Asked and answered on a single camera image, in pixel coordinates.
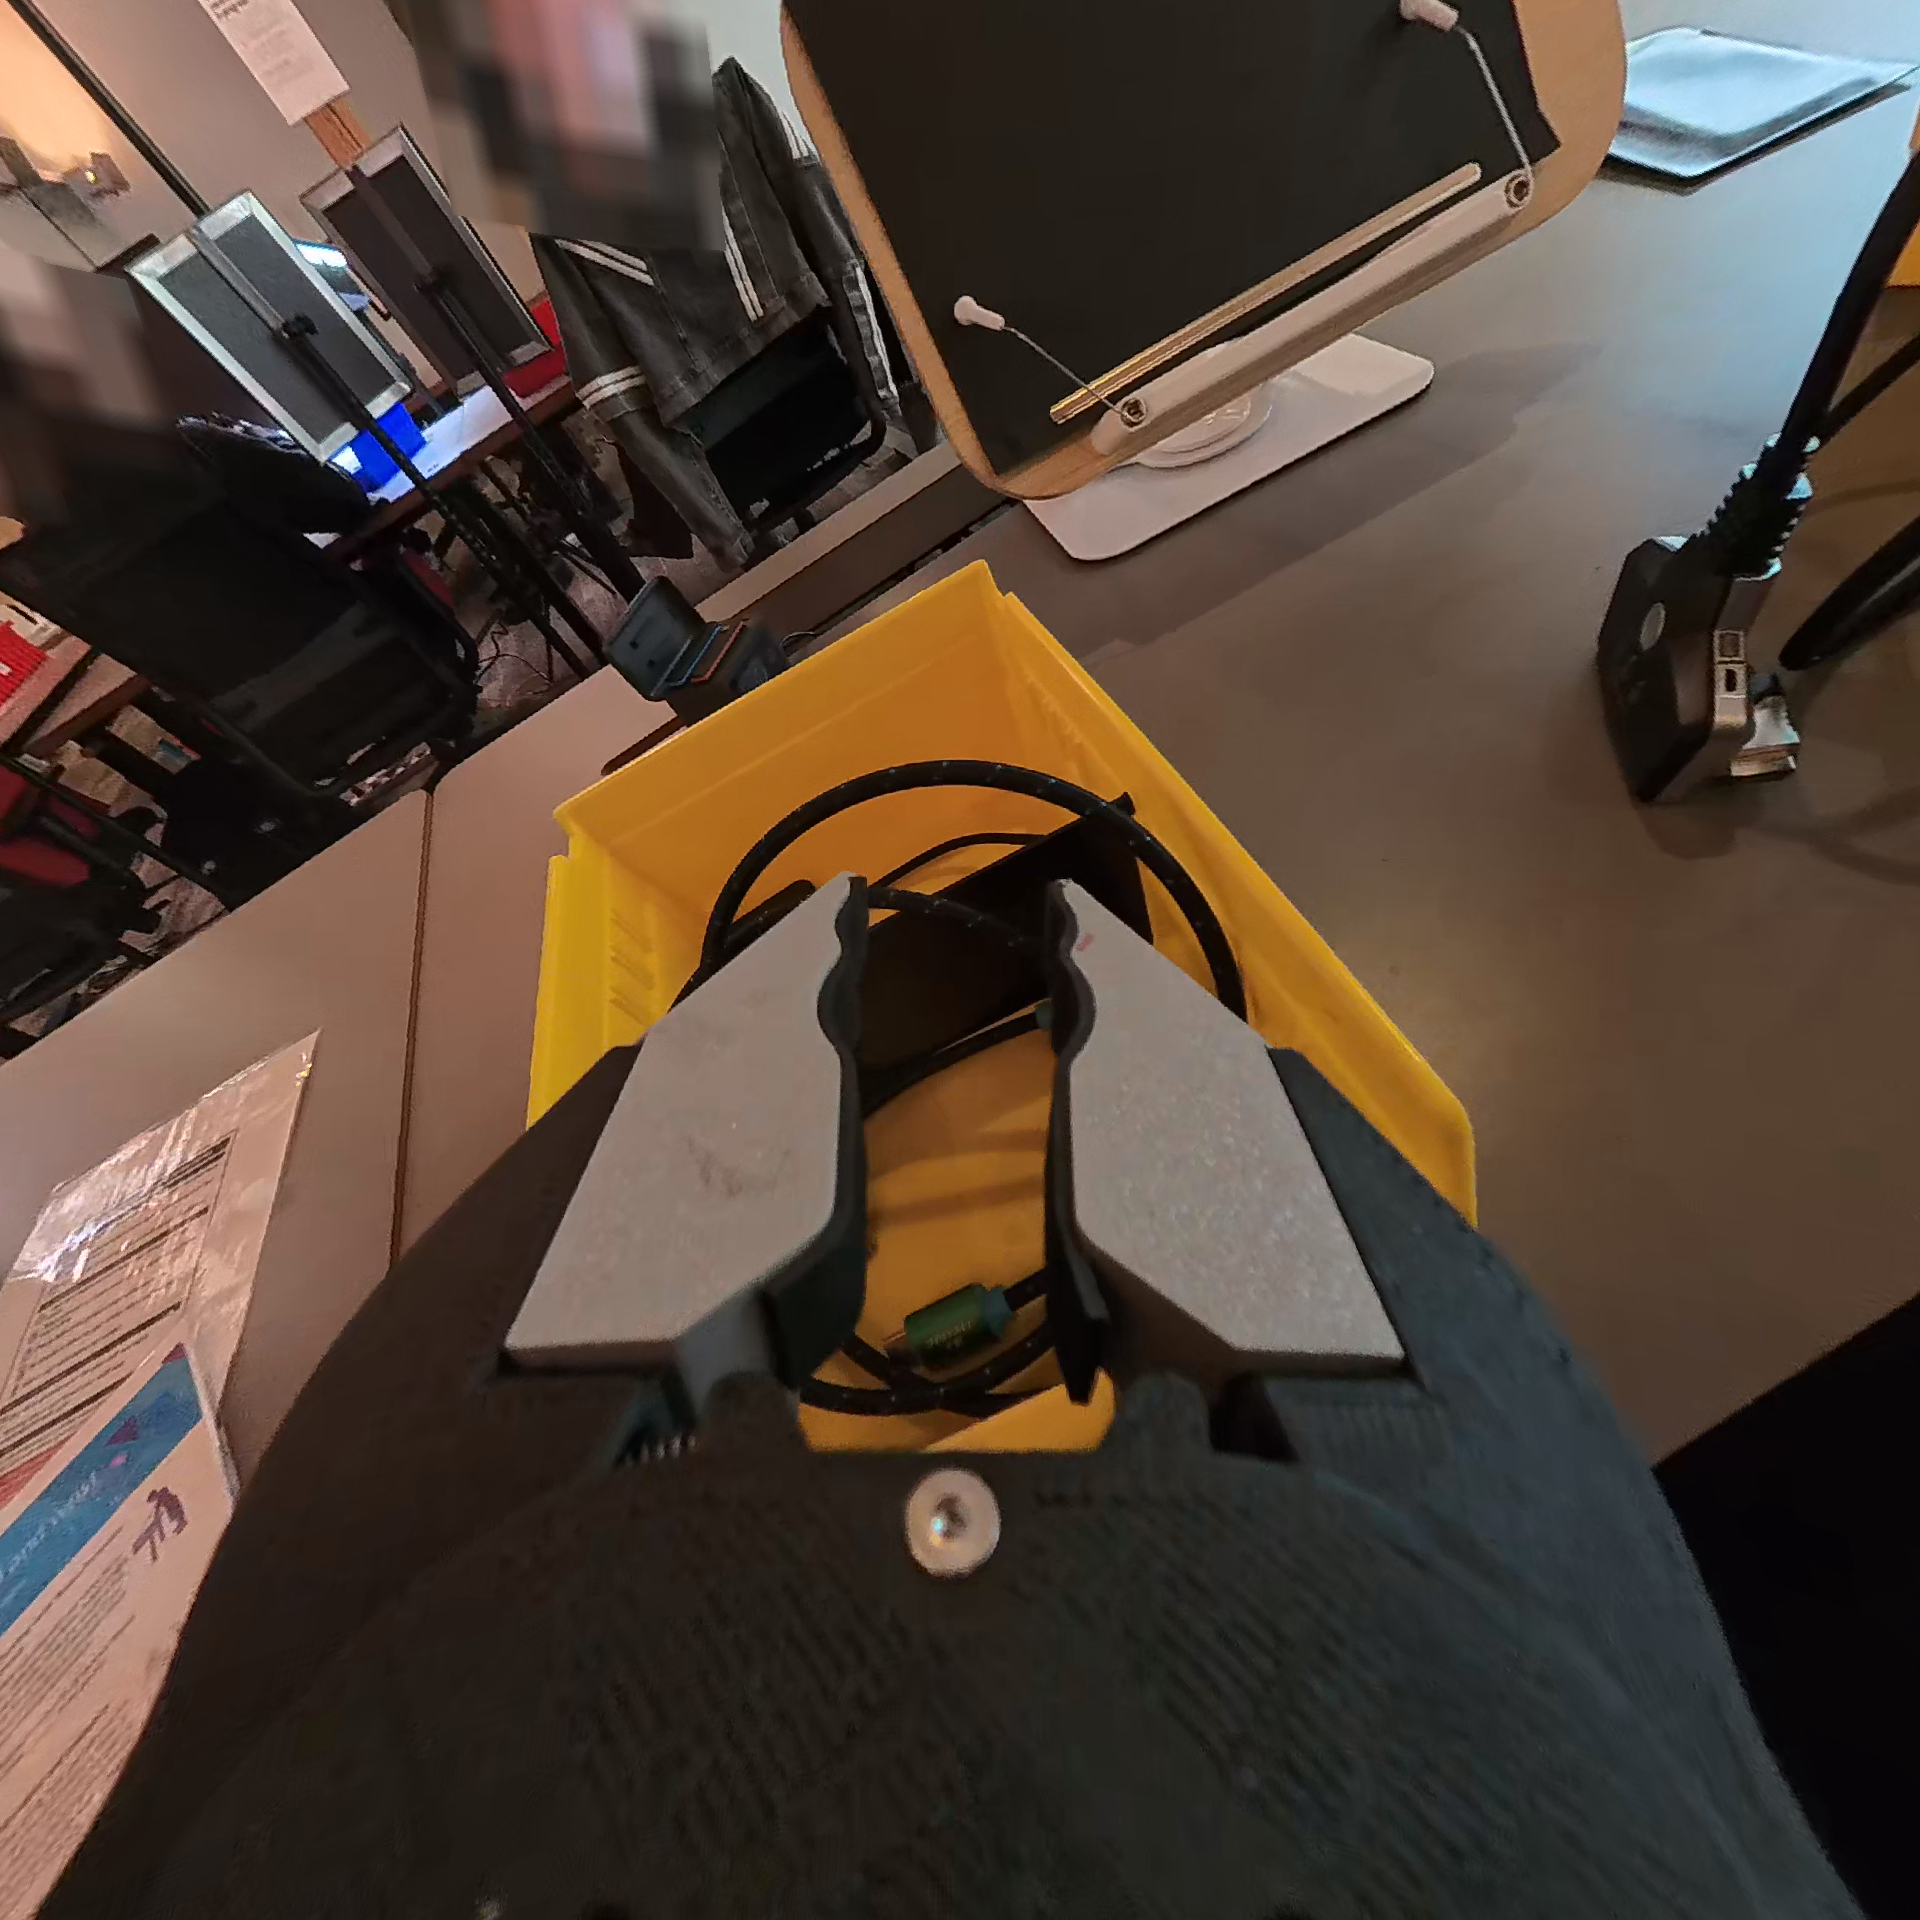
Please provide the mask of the black striped jacket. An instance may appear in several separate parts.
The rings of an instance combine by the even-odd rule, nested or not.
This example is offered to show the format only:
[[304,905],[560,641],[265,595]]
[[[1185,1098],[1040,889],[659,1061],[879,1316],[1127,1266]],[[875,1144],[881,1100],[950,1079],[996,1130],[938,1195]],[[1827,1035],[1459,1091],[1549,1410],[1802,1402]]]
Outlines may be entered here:
[[581,411],[645,557],[747,564],[904,427],[892,326],[828,173],[738,63],[711,79],[718,246],[536,234]]

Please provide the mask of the white tethered pin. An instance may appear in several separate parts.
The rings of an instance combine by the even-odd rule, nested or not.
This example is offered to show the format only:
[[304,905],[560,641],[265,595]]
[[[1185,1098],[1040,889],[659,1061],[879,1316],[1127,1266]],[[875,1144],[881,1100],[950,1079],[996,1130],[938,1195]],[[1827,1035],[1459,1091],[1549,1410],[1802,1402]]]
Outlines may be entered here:
[[1461,23],[1461,15],[1444,3],[1397,3],[1397,15],[1406,24],[1423,26],[1437,37],[1450,37],[1468,52],[1513,154],[1513,171],[1501,182],[1504,202],[1510,210],[1524,213],[1534,198],[1534,163],[1525,150],[1524,135],[1508,105],[1494,65],[1488,60],[1478,37]]
[[1146,425],[1147,408],[1142,399],[1126,397],[1116,401],[1114,397],[1101,392],[1093,382],[1087,382],[1077,373],[1072,373],[1058,354],[1053,354],[1050,348],[1044,348],[1034,337],[1016,326],[999,310],[982,304],[969,294],[962,294],[954,300],[951,318],[958,326],[999,335],[1018,342],[1021,348],[1040,359],[1050,373],[1060,375],[1068,382],[1068,399],[1073,405],[1085,402],[1087,407],[1098,408],[1103,417],[1116,421],[1123,431],[1134,431]]

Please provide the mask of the black charging case with display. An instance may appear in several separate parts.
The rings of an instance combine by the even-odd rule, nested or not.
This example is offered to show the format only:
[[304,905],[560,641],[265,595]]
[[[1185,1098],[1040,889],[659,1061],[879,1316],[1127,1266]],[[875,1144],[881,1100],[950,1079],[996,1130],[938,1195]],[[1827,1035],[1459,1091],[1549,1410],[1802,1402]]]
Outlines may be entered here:
[[786,643],[753,620],[708,620],[667,578],[625,604],[601,658],[645,703],[694,727],[786,675]]

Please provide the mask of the yellow plastic bin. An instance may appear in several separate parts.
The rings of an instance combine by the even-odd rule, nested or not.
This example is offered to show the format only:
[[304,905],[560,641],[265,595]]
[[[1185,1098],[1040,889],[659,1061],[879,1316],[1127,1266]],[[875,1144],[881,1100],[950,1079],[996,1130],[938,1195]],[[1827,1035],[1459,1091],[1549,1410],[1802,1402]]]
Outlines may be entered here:
[[[969,564],[678,733],[556,811],[527,1122],[635,1045],[695,973],[708,916],[786,815],[890,766],[990,760],[1127,797],[1210,901],[1251,1027],[1294,1049],[1475,1222],[1470,1118],[1403,1035],[1135,722],[1020,600]],[[904,1092],[868,1130],[861,1336],[1044,1261],[1051,1059],[1025,1035]]]

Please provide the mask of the metal hdmi port hub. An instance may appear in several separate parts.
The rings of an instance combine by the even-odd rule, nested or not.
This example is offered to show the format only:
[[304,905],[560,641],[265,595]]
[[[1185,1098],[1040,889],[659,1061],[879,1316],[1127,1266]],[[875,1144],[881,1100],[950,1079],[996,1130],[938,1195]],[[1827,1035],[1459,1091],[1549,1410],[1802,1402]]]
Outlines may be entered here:
[[1910,152],[1860,244],[1787,401],[1783,422],[1684,538],[1649,538],[1621,560],[1596,631],[1596,688],[1614,765],[1636,805],[1701,784],[1790,777],[1800,735],[1787,685],[1877,638],[1915,611],[1918,520],[1855,564],[1757,671],[1751,631],[1808,505],[1811,460],[1915,373],[1907,337],[1848,382],[1881,294],[1918,228]]

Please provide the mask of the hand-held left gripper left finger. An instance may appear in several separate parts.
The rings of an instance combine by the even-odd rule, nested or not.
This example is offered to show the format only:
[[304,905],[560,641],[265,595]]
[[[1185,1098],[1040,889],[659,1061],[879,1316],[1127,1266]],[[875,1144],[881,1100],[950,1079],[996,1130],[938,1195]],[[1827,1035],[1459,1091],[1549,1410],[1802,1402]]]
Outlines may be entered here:
[[866,1300],[868,889],[834,877],[637,1045],[502,1350],[530,1373],[816,1375]]

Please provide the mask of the white paper sign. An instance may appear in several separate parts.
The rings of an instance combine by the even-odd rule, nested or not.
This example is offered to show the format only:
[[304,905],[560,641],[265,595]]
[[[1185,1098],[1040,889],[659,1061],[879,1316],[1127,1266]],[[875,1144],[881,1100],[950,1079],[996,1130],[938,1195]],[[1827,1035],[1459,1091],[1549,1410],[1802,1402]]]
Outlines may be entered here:
[[349,92],[348,79],[294,3],[200,3],[286,127]]

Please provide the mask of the black board on white stand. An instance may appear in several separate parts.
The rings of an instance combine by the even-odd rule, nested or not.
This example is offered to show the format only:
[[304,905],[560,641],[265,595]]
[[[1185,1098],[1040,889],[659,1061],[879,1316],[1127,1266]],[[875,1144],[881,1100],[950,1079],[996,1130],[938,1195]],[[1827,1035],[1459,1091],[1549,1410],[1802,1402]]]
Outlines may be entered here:
[[[786,83],[940,431],[1024,502],[1076,492],[1541,228],[1596,179],[1619,6],[779,5]],[[969,294],[1147,421],[958,326]]]

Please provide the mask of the printed sheet in plastic sleeve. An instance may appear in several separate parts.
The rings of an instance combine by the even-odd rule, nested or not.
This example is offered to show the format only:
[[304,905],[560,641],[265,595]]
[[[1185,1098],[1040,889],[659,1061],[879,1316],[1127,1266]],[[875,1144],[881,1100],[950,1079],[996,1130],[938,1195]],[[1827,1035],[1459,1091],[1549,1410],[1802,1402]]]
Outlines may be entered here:
[[320,1035],[59,1184],[2,1290],[2,1502],[184,1346],[224,1401]]

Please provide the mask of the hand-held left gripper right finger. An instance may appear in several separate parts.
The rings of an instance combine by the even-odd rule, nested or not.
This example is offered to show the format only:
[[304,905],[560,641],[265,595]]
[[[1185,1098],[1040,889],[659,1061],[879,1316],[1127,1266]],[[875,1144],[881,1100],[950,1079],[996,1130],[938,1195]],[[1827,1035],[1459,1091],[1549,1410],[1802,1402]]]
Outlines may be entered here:
[[1390,1378],[1403,1344],[1260,1032],[1072,880],[1042,942],[1046,1324],[1068,1399]]

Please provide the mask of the grey flat pad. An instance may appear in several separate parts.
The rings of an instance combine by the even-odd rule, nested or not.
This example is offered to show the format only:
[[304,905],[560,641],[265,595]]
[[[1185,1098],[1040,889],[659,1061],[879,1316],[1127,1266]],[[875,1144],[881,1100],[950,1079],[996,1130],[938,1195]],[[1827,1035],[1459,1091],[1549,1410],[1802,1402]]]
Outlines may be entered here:
[[1660,28],[1626,44],[1619,121],[1605,161],[1634,176],[1696,187],[1914,80],[1914,60]]

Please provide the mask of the person's black trouser leg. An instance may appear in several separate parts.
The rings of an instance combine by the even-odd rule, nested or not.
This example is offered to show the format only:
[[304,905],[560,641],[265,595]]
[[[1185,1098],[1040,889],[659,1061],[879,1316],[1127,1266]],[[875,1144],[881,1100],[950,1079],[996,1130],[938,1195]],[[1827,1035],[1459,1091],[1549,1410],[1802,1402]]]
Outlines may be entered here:
[[1765,1745],[1868,1916],[1918,1915],[1918,1303],[1654,1469]]

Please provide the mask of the black cardboard sheet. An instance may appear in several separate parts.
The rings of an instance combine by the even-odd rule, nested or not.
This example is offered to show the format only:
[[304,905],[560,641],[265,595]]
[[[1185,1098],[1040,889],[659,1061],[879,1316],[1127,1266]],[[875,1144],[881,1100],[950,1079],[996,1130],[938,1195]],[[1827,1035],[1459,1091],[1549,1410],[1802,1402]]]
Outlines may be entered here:
[[1048,890],[1072,883],[1142,938],[1152,927],[1138,855],[1111,829],[1068,820],[1044,834],[946,842],[884,890],[948,901],[980,924],[879,907],[868,933],[857,1064],[884,1076],[959,1045],[1044,998]]

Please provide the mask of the grey panel on stand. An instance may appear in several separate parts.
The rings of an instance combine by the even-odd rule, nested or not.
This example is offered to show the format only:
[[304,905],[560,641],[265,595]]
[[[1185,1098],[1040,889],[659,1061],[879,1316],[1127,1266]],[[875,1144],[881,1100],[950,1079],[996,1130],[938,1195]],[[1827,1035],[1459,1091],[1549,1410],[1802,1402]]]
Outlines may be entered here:
[[408,128],[336,167],[299,204],[444,384],[495,384],[554,348]]
[[252,192],[135,252],[125,275],[320,463],[415,392],[396,350]]

